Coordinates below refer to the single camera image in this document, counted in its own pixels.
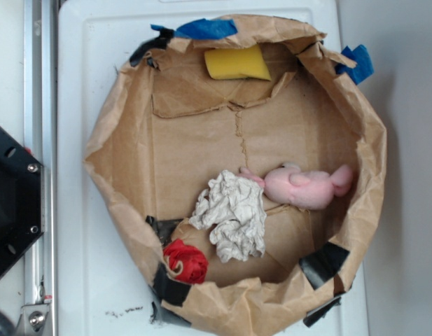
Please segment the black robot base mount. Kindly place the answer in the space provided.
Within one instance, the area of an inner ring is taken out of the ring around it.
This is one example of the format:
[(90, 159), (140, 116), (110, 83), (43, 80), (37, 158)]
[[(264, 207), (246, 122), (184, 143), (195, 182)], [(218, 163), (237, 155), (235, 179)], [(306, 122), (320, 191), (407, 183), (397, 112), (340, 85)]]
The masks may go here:
[(0, 280), (43, 234), (43, 165), (0, 126)]

